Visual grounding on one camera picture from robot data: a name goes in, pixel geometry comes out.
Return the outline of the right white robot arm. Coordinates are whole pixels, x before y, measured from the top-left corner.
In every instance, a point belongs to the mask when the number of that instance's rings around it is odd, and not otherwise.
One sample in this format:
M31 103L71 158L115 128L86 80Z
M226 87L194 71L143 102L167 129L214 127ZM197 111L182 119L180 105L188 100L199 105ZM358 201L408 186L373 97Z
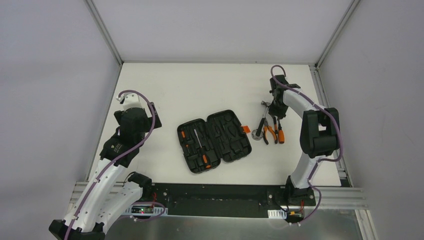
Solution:
M284 200L296 205L313 194L311 183L321 162L340 148L339 112L336 108L315 104L299 85L289 84L282 74L269 81L273 96L269 114L279 121L286 117L288 109L292 109L301 118L299 143L302 154L283 192Z

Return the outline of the large orange black screwdriver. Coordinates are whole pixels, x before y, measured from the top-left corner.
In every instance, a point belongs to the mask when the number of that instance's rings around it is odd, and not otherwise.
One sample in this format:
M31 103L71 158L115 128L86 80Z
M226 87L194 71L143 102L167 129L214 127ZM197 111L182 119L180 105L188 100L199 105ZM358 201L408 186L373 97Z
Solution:
M282 125L280 122L280 119L277 119L277 129L278 129L278 143L279 144L284 144L285 143L285 135L282 129Z

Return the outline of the small orange black screwdriver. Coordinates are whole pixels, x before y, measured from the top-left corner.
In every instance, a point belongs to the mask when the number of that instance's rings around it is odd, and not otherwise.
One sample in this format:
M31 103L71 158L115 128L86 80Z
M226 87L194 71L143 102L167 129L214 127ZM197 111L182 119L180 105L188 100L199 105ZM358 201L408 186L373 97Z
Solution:
M182 143L185 146L185 148L187 149L188 152L190 152L190 145L189 145L189 140L187 138L187 135L184 131L181 131L181 137L182 137Z

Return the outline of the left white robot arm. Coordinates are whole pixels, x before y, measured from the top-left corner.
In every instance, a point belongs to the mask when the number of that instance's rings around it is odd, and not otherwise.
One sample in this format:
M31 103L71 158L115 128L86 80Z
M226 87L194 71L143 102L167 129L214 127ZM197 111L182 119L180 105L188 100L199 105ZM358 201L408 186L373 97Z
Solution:
M107 196L117 179L126 171L151 130L162 127L154 106L148 117L144 108L118 110L114 134L103 144L94 175L80 198L63 219L54 219L48 227L58 240L103 240L112 224L133 203L152 198L152 179L138 172L130 174L127 182L110 200Z

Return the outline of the black plastic tool case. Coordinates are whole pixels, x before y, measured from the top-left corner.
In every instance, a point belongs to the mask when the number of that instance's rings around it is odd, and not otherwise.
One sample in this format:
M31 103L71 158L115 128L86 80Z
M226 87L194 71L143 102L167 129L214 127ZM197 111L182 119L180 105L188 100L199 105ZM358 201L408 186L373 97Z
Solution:
M206 154L211 168L206 169L200 153L200 146L194 129ZM188 169L193 174L200 174L217 168L221 162L232 163L247 157L252 152L252 146L247 133L247 126L243 126L234 111L227 109L210 114L206 119L197 118L180 124L177 129L179 144ZM184 131L190 147L190 152L182 143L181 131Z

